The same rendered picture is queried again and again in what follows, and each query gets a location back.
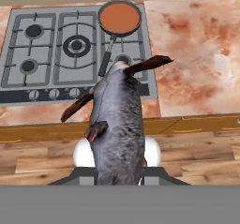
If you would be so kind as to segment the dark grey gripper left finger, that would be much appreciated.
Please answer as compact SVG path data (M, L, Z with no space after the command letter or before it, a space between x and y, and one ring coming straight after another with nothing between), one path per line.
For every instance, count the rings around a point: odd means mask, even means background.
M76 167L69 176L52 182L52 186L92 186L95 183L96 169Z

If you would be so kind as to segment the grey fish with brown fins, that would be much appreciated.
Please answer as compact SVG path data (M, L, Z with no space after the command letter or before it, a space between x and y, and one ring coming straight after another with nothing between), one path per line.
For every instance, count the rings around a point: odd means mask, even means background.
M88 102L93 103L84 137L94 156L97 186L139 184L146 160L140 82L135 74L172 61L165 55L155 55L135 65L117 61L87 94L64 110L62 122Z

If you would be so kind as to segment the grey gas hob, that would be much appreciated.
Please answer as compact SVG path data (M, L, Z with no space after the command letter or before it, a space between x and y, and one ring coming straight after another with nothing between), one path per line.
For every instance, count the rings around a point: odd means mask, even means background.
M36 7L10 11L0 52L0 106L66 102L99 80L110 36L98 24L98 6ZM70 97L78 88L80 94ZM50 99L51 90L60 94ZM35 100L31 90L38 90Z

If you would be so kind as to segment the wooden cupboard front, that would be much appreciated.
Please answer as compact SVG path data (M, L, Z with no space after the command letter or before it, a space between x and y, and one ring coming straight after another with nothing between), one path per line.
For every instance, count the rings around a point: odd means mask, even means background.
M50 125L0 127L0 143L45 142L80 139L89 124L64 123ZM240 113L143 120L146 135L182 134L240 129Z

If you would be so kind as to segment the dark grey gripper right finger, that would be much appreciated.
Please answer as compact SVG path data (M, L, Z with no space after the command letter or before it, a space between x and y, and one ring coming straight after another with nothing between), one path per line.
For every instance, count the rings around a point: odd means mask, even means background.
M142 169L141 186L170 186L185 185L186 182L171 177L162 167L148 167Z

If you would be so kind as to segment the white round object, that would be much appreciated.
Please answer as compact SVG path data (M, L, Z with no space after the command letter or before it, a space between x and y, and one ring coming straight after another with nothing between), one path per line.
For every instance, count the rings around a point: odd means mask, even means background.
M145 137L145 154L148 167L157 167L161 160L161 151L158 142L149 136ZM95 161L86 138L80 139L73 151L73 162L76 167L94 167Z

